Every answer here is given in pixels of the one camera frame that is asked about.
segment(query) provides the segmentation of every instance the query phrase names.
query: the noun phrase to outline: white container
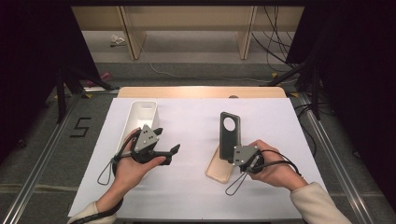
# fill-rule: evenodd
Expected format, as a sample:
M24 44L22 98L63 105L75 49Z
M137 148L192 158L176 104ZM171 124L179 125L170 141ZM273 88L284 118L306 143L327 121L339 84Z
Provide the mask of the white container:
M131 105L128 119L125 122L122 138L117 147L117 152L128 134L136 128L143 128L147 124L151 130L159 128L157 103L154 101L135 101Z

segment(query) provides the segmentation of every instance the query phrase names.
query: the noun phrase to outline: left hand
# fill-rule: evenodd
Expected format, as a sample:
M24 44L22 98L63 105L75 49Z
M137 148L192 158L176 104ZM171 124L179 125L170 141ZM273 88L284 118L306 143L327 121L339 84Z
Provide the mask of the left hand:
M137 129L131 131L126 139L136 131ZM124 151L129 151L131 146L132 141L128 143ZM116 178L114 179L113 184L107 192L98 201L96 201L98 212L104 212L114 207L129 190L140 183L143 176L149 170L163 163L165 159L165 157L156 157L151 161L141 164L134 161L132 157L122 158L118 164Z
M136 131L137 129L131 131L125 140ZM131 146L132 140L125 147L124 151L131 150ZM163 163L165 159L165 157L156 157L151 161L142 164L132 159L132 157L122 158L119 162L113 185L117 185L120 189L124 189L128 192L140 183L143 176L149 170Z

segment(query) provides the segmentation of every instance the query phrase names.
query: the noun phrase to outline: wrist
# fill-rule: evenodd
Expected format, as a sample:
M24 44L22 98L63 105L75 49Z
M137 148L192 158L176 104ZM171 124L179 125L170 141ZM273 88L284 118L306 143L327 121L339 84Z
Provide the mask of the wrist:
M98 212L105 212L116 206L127 192L128 190L119 188L113 183L108 191L98 201L96 201Z
M134 187L132 187L131 184L127 183L127 181L124 181L121 178L116 178L110 188L111 190L113 190L114 193L124 195Z
M294 191L307 185L308 183L301 176L294 173L290 176L287 176L287 183L285 184L285 188L290 191Z

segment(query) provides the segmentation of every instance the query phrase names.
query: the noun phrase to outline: printed number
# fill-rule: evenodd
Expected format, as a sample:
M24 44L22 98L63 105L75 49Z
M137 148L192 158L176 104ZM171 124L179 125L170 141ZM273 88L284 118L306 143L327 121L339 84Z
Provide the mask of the printed number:
M75 126L75 130L84 130L84 134L81 134L81 135L70 135L70 137L72 137L72 138L77 138L77 137L85 137L85 134L87 133L87 131L90 129L90 127L79 127L78 125L79 125L79 122L82 120L82 119L91 119L91 118L79 118L78 119L78 121L77 121L77 123L76 123L76 126Z

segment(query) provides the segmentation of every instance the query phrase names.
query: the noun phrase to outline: wooden cabinet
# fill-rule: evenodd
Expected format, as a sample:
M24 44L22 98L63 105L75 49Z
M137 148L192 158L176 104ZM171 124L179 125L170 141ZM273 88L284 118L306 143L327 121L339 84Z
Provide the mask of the wooden cabinet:
M296 31L303 11L279 7L278 31ZM275 23L274 7L73 7L73 12L81 30L123 31L132 60L139 58L146 31L235 31L240 58L246 59L250 34L272 31Z

